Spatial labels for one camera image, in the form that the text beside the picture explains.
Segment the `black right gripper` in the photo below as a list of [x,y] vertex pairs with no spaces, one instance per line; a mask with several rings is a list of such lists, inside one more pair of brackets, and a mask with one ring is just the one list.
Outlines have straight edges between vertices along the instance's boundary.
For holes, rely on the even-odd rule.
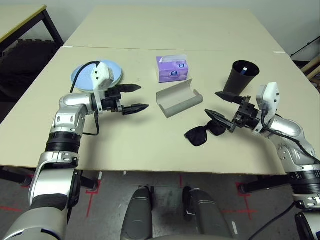
[[251,96],[239,96],[231,92],[218,91],[215,93],[218,97],[229,103],[239,105],[232,121],[225,118],[224,115],[209,109],[205,109],[205,113],[220,125],[224,126],[229,132],[234,132],[236,128],[249,128],[254,130],[260,119],[258,118],[259,110],[254,104],[250,103]]

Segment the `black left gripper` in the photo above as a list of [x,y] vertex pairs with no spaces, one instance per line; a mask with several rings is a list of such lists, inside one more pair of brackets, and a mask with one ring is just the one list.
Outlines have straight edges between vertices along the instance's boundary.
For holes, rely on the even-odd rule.
[[133,104],[131,106],[123,107],[120,100],[121,93],[132,93],[140,90],[142,87],[137,84],[120,84],[116,87],[109,88],[104,92],[104,98],[101,100],[102,110],[110,112],[122,112],[123,116],[132,115],[144,111],[149,107],[148,104]]

